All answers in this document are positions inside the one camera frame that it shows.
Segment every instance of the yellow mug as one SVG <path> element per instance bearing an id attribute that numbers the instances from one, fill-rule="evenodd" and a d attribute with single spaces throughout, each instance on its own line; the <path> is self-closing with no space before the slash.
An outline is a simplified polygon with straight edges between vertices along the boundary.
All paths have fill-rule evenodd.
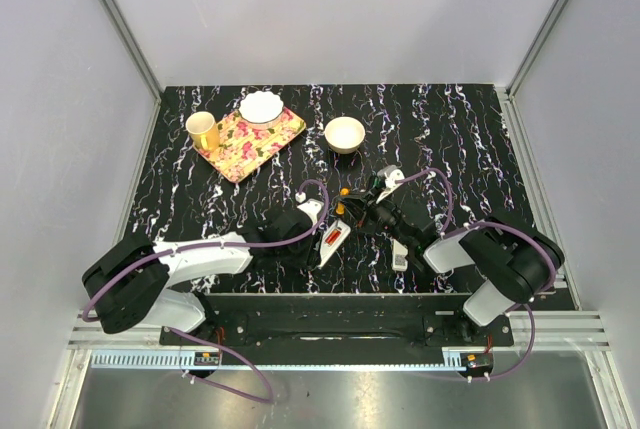
<path id="1" fill-rule="evenodd" d="M 220 145 L 218 125 L 210 112 L 200 111 L 191 114 L 185 126 L 197 149 L 211 152 Z"/>

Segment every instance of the metal floor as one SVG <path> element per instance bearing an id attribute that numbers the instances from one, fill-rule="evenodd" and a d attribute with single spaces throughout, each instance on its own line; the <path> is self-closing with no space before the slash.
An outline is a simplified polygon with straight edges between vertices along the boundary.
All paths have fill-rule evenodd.
<path id="1" fill-rule="evenodd" d="M 516 358 L 497 354 L 497 369 Z M 245 391 L 263 391 L 248 371 L 212 378 Z M 268 378 L 277 394 L 274 406 L 190 385 L 175 371 L 90 369 L 73 427 L 606 427 L 586 362 L 578 353 L 534 353 L 513 376 L 489 384 L 442 382 L 400 372 L 277 372 Z"/>

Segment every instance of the black marble table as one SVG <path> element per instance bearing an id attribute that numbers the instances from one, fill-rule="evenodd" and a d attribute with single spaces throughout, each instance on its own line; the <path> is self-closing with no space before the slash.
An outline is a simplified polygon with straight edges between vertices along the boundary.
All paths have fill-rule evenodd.
<path id="1" fill-rule="evenodd" d="M 184 123 L 195 111 L 220 120 L 248 93 L 271 90 L 308 129 L 240 184 L 226 181 L 191 149 Z M 367 130 L 355 155 L 336 155 L 323 137 L 338 116 L 358 118 Z M 260 218 L 270 207 L 294 207 L 302 181 L 319 179 L 334 196 L 341 187 L 363 189 L 368 177 L 396 164 L 411 175 L 424 167 L 444 171 L 454 189 L 453 227 L 499 208 L 533 224 L 533 216 L 491 85 L 320 85 L 170 87 L 162 107 L 128 220 L 127 231 L 153 239 L 211 238 Z M 319 197 L 309 189 L 311 197 Z M 404 184 L 394 202 L 423 201 L 432 218 L 446 209 L 440 181 Z M 420 293 L 467 292 L 479 274 L 435 278 L 413 268 L 391 269 L 391 241 L 352 233 L 322 269 L 258 265 L 236 276 L 212 276 L 186 289 L 205 293 Z"/>

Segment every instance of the tray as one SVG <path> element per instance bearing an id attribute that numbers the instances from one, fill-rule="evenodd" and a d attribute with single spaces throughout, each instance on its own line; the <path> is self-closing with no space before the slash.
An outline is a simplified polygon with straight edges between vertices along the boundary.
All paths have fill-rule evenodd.
<path id="1" fill-rule="evenodd" d="M 293 141 L 306 127 L 304 120 L 286 107 L 280 121 L 270 129 L 253 129 L 236 110 L 218 123 L 220 146 L 217 149 L 211 152 L 194 149 L 228 181 L 238 183 Z"/>

